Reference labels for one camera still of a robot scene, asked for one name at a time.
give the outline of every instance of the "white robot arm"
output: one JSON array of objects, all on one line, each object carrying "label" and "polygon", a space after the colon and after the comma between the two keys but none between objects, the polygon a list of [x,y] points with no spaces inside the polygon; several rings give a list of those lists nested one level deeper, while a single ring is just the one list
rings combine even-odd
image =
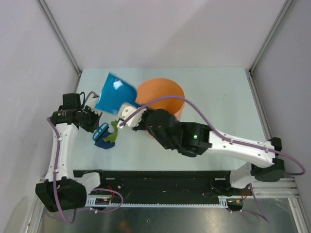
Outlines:
[{"label": "white robot arm", "polygon": [[70,93],[63,95],[63,105],[48,118],[53,128],[51,161],[45,181],[36,185],[35,192],[50,212],[58,211],[57,202],[63,210],[84,207],[87,194],[100,185],[99,173],[75,178],[71,167],[71,151],[79,128],[93,133],[99,127],[100,117],[93,106],[85,106],[85,100],[81,104],[79,94]]},{"label": "white robot arm", "polygon": [[[255,180],[276,182],[284,176],[283,160],[278,159],[277,155],[271,152],[271,150],[281,150],[279,138],[259,142],[217,131],[230,139],[227,141],[221,139],[216,134],[216,130],[212,130],[208,125],[179,122],[163,109],[142,109],[133,116],[135,111],[137,111],[135,106],[123,104],[118,112],[118,126],[123,128],[125,121],[126,125],[133,130],[147,130],[165,149],[176,149],[189,157],[198,154],[202,156],[219,154],[246,161],[245,165],[230,173],[230,185],[233,188],[243,189]],[[236,142],[257,145],[261,149]]]}]

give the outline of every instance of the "white wall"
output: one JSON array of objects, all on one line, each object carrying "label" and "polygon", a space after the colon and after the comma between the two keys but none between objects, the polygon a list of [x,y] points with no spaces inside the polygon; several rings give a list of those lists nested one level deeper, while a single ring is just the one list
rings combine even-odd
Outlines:
[{"label": "white wall", "polygon": [[[311,217],[311,1],[298,0],[255,72],[268,119],[283,150],[307,168],[296,177]],[[299,171],[292,163],[290,171]]]},{"label": "white wall", "polygon": [[77,77],[35,0],[2,0],[0,28],[0,232],[18,233],[51,156],[46,117]]},{"label": "white wall", "polygon": [[251,66],[285,0],[47,0],[83,68]]}]

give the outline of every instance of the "light blue tabletop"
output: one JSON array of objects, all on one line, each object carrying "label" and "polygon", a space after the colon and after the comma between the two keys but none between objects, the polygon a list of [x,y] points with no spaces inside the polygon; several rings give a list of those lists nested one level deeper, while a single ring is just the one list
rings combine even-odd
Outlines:
[{"label": "light blue tabletop", "polygon": [[[242,67],[84,69],[77,92],[100,93],[109,72],[135,87],[147,79],[165,77],[177,82],[214,126],[231,135],[265,140],[253,96]],[[103,113],[100,123],[116,116]],[[188,105],[181,121],[204,123]],[[94,145],[92,134],[80,129],[72,151],[73,169],[106,170],[233,170],[245,161],[206,152],[196,158],[165,150],[145,132],[119,129],[116,146],[104,150]]]}]

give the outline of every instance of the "green toy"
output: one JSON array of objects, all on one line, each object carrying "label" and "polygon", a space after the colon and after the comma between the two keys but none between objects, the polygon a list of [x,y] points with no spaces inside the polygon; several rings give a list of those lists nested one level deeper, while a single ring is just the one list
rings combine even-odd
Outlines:
[{"label": "green toy", "polygon": [[118,137],[118,127],[117,127],[117,124],[118,124],[118,121],[116,121],[116,120],[111,122],[111,125],[112,125],[112,127],[114,129],[114,132],[111,135],[109,135],[109,136],[104,138],[105,142],[115,142],[116,141],[116,139]]}]

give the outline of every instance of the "blue object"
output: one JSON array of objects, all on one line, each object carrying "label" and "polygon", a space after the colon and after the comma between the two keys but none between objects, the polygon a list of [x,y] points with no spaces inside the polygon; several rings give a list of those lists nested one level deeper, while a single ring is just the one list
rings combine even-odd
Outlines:
[{"label": "blue object", "polygon": [[97,147],[103,148],[103,149],[109,149],[115,146],[115,142],[105,142],[104,138],[108,137],[112,133],[108,131],[109,124],[103,123],[93,134],[93,140],[95,141],[95,145]]},{"label": "blue object", "polygon": [[95,108],[116,115],[124,103],[138,107],[136,97],[137,91],[132,85],[109,73]]}]

